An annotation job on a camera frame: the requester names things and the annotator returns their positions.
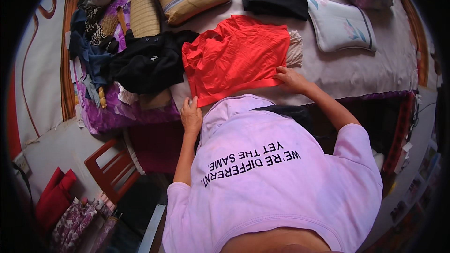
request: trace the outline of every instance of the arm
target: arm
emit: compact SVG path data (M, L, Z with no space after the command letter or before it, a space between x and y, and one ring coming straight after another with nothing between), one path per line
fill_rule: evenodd
M277 67L278 73L274 78L284 82L282 86L288 91L303 94L314 101L323 113L328 117L336 130L340 130L347 124L361 125L357 119L343 105L322 91L315 83L309 82L294 69Z
M197 96L195 96L191 106L189 106L189 98L186 98L180 110L184 135L180 158L173 177L173 182L182 182L189 186L191 185L191 166L194 161L194 145L203 122L202 110L197 108L197 99Z

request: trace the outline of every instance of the chair backrest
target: chair backrest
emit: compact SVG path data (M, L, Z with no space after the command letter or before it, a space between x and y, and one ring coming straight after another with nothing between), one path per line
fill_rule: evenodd
M116 191L114 187L117 183L127 174L133 167L134 163L131 159L128 150L125 148L117 155L115 155L105 166L100 168L97 164L97 159L105 151L118 143L117 139L112 139L101 146L96 152L85 160L85 165L94 180L102 191L108 196L112 203L117 204L119 199L126 193L126 191L132 186L134 182L139 178L140 173L135 170L125 181L123 186Z

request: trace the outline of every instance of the red bag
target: red bag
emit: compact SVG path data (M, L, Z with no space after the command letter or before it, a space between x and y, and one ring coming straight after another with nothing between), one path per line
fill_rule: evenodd
M286 25L264 25L249 16L232 15L214 30L184 43L184 70L198 106L235 92L275 86L277 66L286 66L290 37Z
M68 191L75 181L76 177L72 169L64 174L58 167L42 192L36 204L36 220L43 236L56 226L72 204L73 198Z

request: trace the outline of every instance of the cable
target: cable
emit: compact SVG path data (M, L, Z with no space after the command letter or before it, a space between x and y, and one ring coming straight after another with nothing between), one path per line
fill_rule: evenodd
M25 181L26 188L28 189L28 192L30 193L30 214L31 214L31 217L34 218L35 214L34 214L34 207L33 207L33 196L31 195L30 182L28 181L28 178L26 177L25 172L22 169L20 169L20 167L17 166L17 164L15 164L14 162L12 162L12 164L13 164L13 168L20 172L22 179Z
M409 143L409 141L411 140L411 135L413 133L414 127L417 126L418 122L419 122L419 103L417 102L417 99L415 98L414 110L413 110L413 114L411 115L411 119L410 119L411 127L409 128L408 136L406 139L407 143Z
M426 109L429 105L432 105L432 104L436 104L436 102L427 104L423 109L419 110L419 112L417 114L419 114L422 110Z

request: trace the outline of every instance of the purple floral bedspread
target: purple floral bedspread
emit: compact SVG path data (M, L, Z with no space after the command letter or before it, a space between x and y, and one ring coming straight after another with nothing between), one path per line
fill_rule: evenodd
M127 28L130 28L130 0L115 0L107 9L105 14L117 14L116 8L122 6L125 14L125 22ZM114 37L119 41L119 52L126 48L125 36L120 25L117 26ZM83 77L86 76L86 70L82 65ZM82 118L85 126L91 134L101 134L111 129L123 128L133 125L144 125L152 123L162 123L176 121L180 119L180 115L172 99L171 104L153 110L141 110L139 102L136 101L132 105L122 103L117 95L119 87L111 84L104 87L106 109L97 108L94 100L85 98L86 86L77 82L78 100L82 107Z

